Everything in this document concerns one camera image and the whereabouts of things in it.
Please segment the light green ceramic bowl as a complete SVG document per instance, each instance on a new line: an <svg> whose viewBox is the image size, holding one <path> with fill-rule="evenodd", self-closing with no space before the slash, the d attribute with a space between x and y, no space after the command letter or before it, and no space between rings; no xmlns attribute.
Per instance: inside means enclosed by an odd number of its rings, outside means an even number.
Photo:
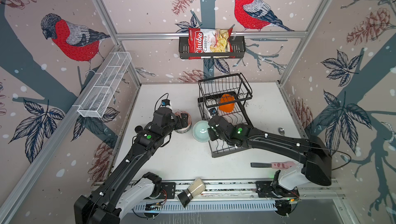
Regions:
<svg viewBox="0 0 396 224"><path fill-rule="evenodd" d="M198 121L192 128L192 134L194 139L198 142L210 141L208 129L209 129L208 121L206 120Z"/></svg>

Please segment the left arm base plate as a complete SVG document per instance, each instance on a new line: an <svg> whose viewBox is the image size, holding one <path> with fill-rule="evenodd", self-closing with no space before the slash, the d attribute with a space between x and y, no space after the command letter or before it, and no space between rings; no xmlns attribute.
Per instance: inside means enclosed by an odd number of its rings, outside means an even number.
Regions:
<svg viewBox="0 0 396 224"><path fill-rule="evenodd" d="M155 191L151 196L146 199L153 200L165 200L165 199L174 199L176 191L176 183L175 182L162 182L160 188L155 187Z"/></svg>

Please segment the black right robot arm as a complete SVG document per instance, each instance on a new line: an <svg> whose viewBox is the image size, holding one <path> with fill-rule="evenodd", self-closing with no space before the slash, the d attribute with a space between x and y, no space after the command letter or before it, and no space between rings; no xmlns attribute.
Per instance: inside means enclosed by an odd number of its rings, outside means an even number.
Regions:
<svg viewBox="0 0 396 224"><path fill-rule="evenodd" d="M284 197L286 193L309 182L320 186L332 184L332 156L318 137L312 140L290 138L264 132L247 124L234 126L221 116L213 116L208 125L211 140L220 139L238 148L270 151L297 162L275 173L269 191L275 198Z"/></svg>

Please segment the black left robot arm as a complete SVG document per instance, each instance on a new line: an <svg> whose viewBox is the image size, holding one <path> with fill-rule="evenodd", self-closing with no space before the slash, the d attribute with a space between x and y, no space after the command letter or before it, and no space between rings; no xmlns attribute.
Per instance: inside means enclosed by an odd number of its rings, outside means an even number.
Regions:
<svg viewBox="0 0 396 224"><path fill-rule="evenodd" d="M147 172L129 190L131 180L140 168L165 145L165 138L188 126L188 115L177 116L169 107L159 107L153 120L138 132L131 149L103 184L89 197L80 196L74 203L77 224L118 224L138 203L156 197L162 179Z"/></svg>

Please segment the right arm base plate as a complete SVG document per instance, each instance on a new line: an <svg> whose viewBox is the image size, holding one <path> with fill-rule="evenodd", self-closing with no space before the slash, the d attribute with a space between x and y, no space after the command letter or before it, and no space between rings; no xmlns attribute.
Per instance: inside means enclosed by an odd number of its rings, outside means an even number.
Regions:
<svg viewBox="0 0 396 224"><path fill-rule="evenodd" d="M280 186L273 186L270 181L256 181L256 192L259 198L299 198L300 194L298 189L295 187L289 191Z"/></svg>

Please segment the orange plastic bowl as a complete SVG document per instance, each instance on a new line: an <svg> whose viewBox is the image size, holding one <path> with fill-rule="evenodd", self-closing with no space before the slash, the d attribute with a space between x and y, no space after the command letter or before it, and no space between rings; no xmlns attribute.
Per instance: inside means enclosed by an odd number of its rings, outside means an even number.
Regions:
<svg viewBox="0 0 396 224"><path fill-rule="evenodd" d="M235 98L230 94L223 94L219 100L218 109L224 113L232 113L235 108Z"/></svg>

